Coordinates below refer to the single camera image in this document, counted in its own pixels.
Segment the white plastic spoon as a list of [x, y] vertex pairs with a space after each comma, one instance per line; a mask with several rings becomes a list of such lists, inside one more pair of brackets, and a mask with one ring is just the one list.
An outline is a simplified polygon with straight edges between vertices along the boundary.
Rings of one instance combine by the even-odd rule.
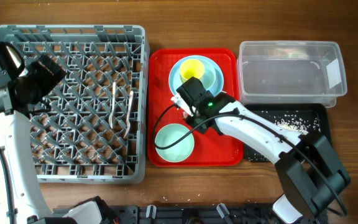
[[131, 128], [131, 122], [130, 122], [130, 113], [131, 113], [131, 109], [132, 109], [132, 104], [133, 104], [133, 97], [134, 97], [134, 92], [131, 90], [131, 92], [129, 93], [129, 101], [127, 104], [127, 116], [126, 116], [126, 131], [124, 133], [124, 138], [127, 138], [130, 128]]

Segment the white plastic fork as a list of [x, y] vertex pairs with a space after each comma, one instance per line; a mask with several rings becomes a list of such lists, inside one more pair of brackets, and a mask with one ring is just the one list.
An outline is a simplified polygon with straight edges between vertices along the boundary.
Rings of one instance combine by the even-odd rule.
[[109, 127], [111, 129], [113, 129], [113, 116], [114, 116], [114, 110], [115, 110], [115, 103], [116, 103], [116, 81], [114, 81], [112, 83], [112, 90], [111, 90], [111, 94], [112, 94], [112, 100], [111, 100], [111, 112], [108, 118], [109, 121]]

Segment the rice food waste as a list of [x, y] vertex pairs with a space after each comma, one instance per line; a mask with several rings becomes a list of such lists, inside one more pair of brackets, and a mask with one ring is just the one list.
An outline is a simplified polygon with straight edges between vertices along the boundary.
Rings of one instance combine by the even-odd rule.
[[308, 134], [312, 131], [319, 131], [331, 140], [328, 118], [325, 110], [273, 110], [273, 109], [249, 109], [251, 112], [275, 123], [276, 125], [297, 131], [301, 134]]

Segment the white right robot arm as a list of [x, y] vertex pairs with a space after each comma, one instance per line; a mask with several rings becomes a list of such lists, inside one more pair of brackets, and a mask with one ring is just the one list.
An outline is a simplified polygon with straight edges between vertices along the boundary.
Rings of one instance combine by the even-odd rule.
[[186, 123], [192, 130], [205, 133], [213, 128], [220, 135], [240, 140], [275, 166], [283, 195], [272, 210], [281, 221], [315, 219], [333, 200], [341, 207], [337, 214], [347, 214], [339, 194], [351, 178], [325, 135], [281, 128], [225, 92], [213, 95], [197, 78], [179, 86], [171, 100], [187, 113]]

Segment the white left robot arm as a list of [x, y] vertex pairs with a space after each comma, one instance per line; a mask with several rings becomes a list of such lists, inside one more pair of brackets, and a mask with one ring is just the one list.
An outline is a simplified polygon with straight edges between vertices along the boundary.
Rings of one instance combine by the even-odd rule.
[[34, 106], [64, 78], [42, 54], [29, 65], [9, 42], [0, 42], [0, 223], [33, 223], [51, 216], [30, 148]]

